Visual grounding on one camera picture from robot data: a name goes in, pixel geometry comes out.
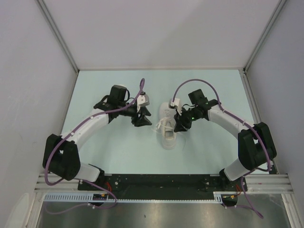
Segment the white sneaker with laces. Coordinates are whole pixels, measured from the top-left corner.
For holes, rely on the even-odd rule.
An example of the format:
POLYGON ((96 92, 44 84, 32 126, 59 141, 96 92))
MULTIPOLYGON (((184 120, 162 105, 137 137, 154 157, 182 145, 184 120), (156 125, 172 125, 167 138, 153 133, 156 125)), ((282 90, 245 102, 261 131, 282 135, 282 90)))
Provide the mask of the white sneaker with laces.
POLYGON ((159 107, 159 121, 153 130, 160 136, 160 142, 164 149, 174 150, 179 148, 183 151, 186 147, 186 138, 181 133, 174 132, 175 114, 175 109, 169 108, 168 102, 163 102, 159 107))

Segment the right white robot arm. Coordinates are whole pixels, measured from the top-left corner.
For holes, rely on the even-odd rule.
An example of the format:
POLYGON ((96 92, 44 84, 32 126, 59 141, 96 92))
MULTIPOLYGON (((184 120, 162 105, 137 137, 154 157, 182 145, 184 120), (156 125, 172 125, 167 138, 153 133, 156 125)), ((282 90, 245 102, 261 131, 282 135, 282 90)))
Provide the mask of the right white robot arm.
POLYGON ((169 107, 175 109, 175 132, 186 132, 192 122, 205 119, 216 123, 237 139, 237 158, 219 172, 219 185, 223 190, 231 190, 236 180, 258 169, 262 164, 270 164, 277 156, 276 148, 268 125, 264 122, 247 123, 225 110, 218 100, 208 100, 201 89, 188 94, 192 107, 185 109, 180 100, 170 100, 169 107))

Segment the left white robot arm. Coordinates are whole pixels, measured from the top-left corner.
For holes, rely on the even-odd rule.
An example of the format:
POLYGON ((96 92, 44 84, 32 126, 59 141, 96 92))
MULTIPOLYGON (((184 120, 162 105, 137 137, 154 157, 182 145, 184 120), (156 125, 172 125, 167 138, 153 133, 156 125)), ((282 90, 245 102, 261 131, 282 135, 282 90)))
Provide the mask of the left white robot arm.
POLYGON ((121 85, 114 85, 110 94, 94 105, 91 113, 73 130, 61 135, 51 134, 46 140, 42 166, 45 174, 49 172, 61 180, 87 180, 95 190, 105 184, 102 170, 91 164, 80 161, 81 147, 98 130, 108 125, 118 116, 131 118, 135 127, 151 126, 148 120, 151 113, 147 110, 150 104, 148 95, 140 86, 139 93, 129 102, 130 92, 121 85))

